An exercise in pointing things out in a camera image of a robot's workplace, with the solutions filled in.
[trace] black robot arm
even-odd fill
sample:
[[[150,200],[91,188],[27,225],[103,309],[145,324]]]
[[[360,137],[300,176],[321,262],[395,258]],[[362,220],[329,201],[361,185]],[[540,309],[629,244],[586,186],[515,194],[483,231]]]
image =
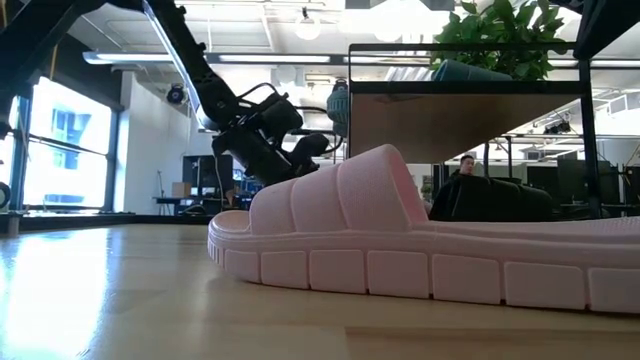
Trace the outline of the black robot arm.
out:
[[[260,104],[237,98],[205,61],[206,46],[195,42],[184,7],[177,8],[173,0],[31,0],[0,33],[0,50],[12,55],[0,57],[0,138],[10,130],[7,119],[19,88],[81,15],[106,3],[144,12],[151,21],[187,87],[200,124],[219,132],[212,143],[214,155],[229,151],[247,175],[266,185],[318,168],[311,157],[322,154],[328,140],[309,135],[291,153],[283,150],[284,136],[303,123],[287,94],[274,92]]]

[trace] cardboard box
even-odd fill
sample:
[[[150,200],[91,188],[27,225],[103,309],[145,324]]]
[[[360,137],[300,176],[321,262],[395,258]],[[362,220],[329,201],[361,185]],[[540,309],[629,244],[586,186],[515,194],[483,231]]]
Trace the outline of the cardboard box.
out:
[[[190,183],[173,183],[171,184],[171,197],[190,197],[191,196],[191,184]]]

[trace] wooden table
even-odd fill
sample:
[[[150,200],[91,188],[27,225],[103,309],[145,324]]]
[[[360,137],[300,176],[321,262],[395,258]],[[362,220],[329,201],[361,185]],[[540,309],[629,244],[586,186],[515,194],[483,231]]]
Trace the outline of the wooden table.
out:
[[[0,242],[0,358],[638,359],[640,318],[252,285],[206,226]]]

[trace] plant pot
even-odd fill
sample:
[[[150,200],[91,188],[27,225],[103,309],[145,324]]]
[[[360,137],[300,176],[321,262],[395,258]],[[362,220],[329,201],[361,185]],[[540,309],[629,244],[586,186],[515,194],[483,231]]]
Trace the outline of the plant pot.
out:
[[[431,76],[432,81],[510,81],[511,76],[477,66],[463,64],[455,60],[445,60],[438,71]]]

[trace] white wall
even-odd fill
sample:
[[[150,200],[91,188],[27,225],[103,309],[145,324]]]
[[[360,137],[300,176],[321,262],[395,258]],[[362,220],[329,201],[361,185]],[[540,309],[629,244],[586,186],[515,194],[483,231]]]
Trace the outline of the white wall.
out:
[[[122,86],[126,111],[118,136],[114,210],[158,214],[153,200],[160,196],[158,171],[170,196],[171,183],[182,180],[182,156],[188,153],[192,124],[131,73],[123,75]]]
[[[599,113],[596,117],[596,133],[606,135],[640,135],[640,109],[621,111],[608,115]],[[613,165],[640,165],[640,158],[634,151],[639,140],[604,140],[598,142],[598,152]]]

